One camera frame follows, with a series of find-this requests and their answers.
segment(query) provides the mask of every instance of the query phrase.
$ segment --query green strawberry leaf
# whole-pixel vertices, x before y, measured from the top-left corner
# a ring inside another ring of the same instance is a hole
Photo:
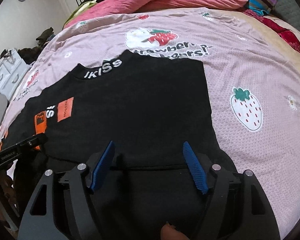
[[[155,34],[155,33],[170,33],[171,31],[165,31],[165,30],[156,30],[156,29],[154,29],[154,30],[152,30],[151,32],[150,32],[150,34]]]
[[[239,99],[240,101],[249,100],[250,91],[246,89],[245,91],[242,90],[242,88],[233,89],[234,97],[236,99]]]

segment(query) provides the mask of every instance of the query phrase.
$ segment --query blue rubber tip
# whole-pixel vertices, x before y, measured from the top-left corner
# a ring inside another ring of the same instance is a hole
[[[183,144],[183,156],[186,160],[197,189],[200,190],[202,194],[206,194],[209,189],[206,181],[206,173],[204,172],[197,156],[195,156],[188,142],[184,142]]]
[[[102,187],[103,182],[106,179],[106,175],[110,169],[112,160],[114,158],[115,145],[113,141],[110,141],[106,150],[102,154],[98,165],[95,167],[92,173],[92,182],[90,189],[95,192]]]

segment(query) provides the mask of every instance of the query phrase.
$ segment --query drawer handle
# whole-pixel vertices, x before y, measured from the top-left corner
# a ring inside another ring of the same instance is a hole
[[[16,83],[19,79],[19,74],[17,74],[16,78],[12,81],[12,84]]]
[[[3,74],[1,74],[0,81],[3,79]]]

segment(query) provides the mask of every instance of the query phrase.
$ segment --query striped pillow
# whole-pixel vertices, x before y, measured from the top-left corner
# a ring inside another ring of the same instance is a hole
[[[277,2],[278,0],[249,0],[246,7],[263,16],[269,14]]]

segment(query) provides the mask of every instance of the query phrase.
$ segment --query silver bolt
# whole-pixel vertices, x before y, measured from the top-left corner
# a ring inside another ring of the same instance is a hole
[[[221,170],[221,166],[219,164],[213,164],[212,165],[212,169],[214,169],[215,171],[220,171]]]
[[[82,170],[84,170],[86,167],[87,167],[86,164],[80,163],[80,164],[77,166],[77,169],[78,169],[79,171],[82,171]]]
[[[253,175],[253,172],[250,171],[250,170],[246,170],[246,175],[249,176],[249,177],[251,177]]]
[[[52,170],[46,170],[46,172],[44,173],[46,176],[50,176],[53,173]]]

